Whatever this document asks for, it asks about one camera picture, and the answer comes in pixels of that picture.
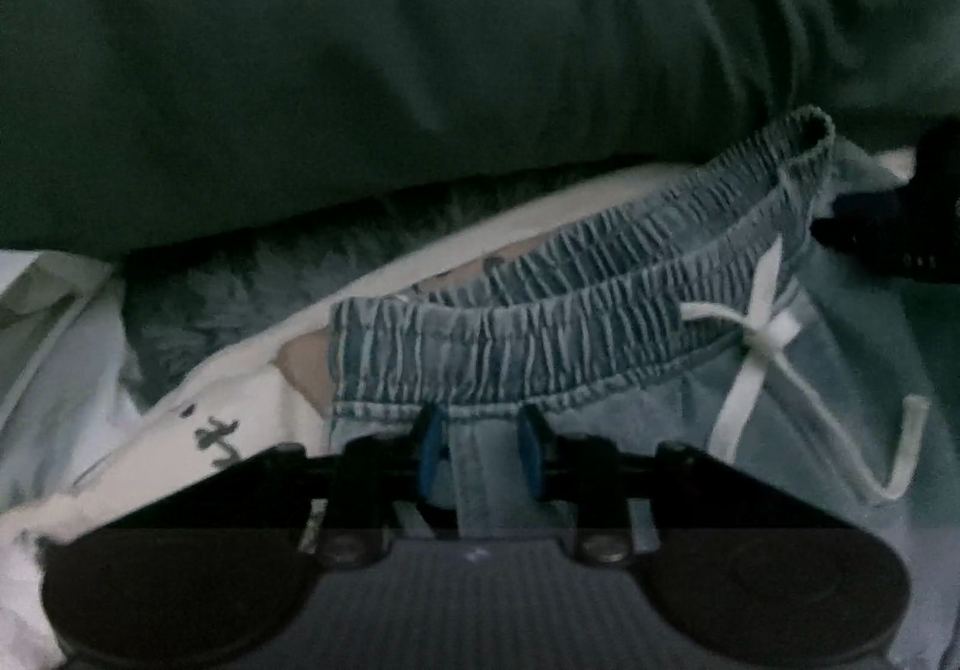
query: green blanket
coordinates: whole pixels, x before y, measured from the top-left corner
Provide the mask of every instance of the green blanket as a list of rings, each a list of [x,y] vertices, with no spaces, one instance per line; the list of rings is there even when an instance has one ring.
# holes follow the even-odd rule
[[[112,257],[428,181],[960,112],[960,0],[0,0],[0,248]]]

